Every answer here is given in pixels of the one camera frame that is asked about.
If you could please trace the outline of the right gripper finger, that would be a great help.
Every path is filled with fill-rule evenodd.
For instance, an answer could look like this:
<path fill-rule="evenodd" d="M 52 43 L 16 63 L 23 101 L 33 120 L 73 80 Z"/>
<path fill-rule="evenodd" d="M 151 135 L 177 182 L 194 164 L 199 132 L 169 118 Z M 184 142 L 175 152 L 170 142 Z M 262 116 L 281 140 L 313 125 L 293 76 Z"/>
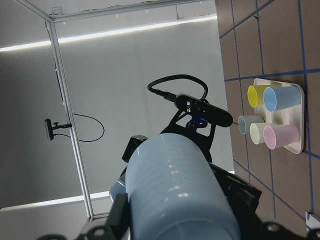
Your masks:
<path fill-rule="evenodd" d="M 130 226 L 130 213 L 128 194 L 117 194 L 105 223 L 107 240 L 121 240 L 126 235 Z"/>

